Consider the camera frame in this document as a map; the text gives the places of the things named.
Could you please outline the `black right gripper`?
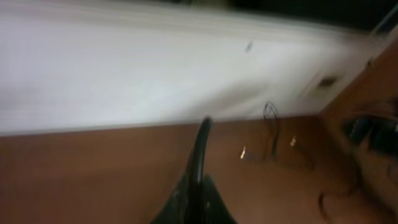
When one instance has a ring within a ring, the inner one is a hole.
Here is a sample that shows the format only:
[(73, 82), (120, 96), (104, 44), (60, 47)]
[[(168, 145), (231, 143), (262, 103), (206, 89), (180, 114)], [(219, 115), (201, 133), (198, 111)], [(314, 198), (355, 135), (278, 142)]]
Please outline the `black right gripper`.
[(355, 146), (368, 140), (370, 150), (397, 157), (397, 121), (375, 116), (349, 119), (341, 125), (345, 137)]

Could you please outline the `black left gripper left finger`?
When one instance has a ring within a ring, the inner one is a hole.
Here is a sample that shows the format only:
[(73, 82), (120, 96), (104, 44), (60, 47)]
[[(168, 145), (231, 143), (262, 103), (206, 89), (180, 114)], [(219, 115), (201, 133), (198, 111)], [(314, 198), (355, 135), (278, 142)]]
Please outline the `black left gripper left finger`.
[(161, 211), (151, 221), (151, 224), (183, 224), (188, 204), (189, 181), (183, 175), (173, 189)]

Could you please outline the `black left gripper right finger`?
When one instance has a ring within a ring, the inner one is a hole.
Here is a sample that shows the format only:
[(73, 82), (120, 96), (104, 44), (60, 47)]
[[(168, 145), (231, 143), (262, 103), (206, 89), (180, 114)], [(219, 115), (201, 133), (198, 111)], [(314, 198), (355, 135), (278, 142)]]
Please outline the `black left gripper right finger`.
[(205, 223), (207, 224), (237, 224), (229, 213), (218, 192), (213, 179), (206, 175), (203, 178), (203, 204)]

